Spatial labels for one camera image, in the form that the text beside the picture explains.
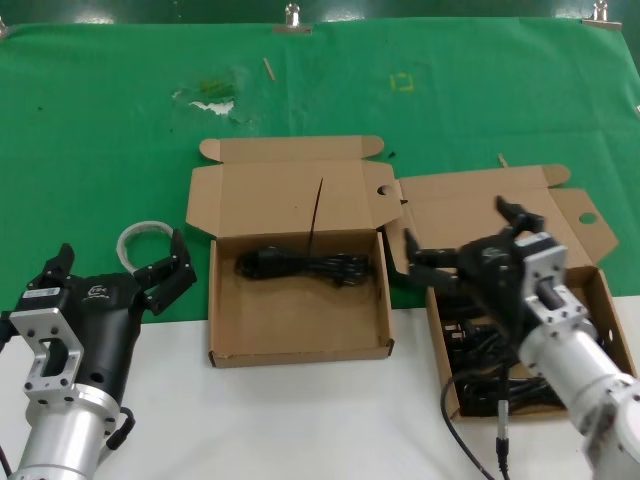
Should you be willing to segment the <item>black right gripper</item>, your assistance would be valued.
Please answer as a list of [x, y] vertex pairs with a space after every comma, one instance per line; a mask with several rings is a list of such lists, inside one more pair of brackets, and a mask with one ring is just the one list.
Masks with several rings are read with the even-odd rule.
[[540, 233], [545, 219], [503, 196], [495, 199], [507, 222], [501, 234], [480, 238], [456, 249], [422, 249], [404, 229], [408, 277], [446, 294], [470, 294], [508, 340], [523, 340], [527, 331], [522, 296], [522, 265], [514, 256], [514, 240], [523, 232]]

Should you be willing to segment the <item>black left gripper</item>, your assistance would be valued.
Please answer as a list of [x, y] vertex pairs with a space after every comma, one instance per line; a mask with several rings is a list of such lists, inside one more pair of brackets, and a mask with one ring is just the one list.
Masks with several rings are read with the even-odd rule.
[[133, 276], [111, 273], [68, 279], [74, 260], [72, 246], [63, 243], [27, 285], [29, 290], [59, 287], [59, 293], [23, 296], [19, 309], [59, 309], [84, 350], [75, 382], [121, 400], [143, 313], [160, 315], [196, 282], [191, 255], [176, 229], [169, 255], [138, 269]]

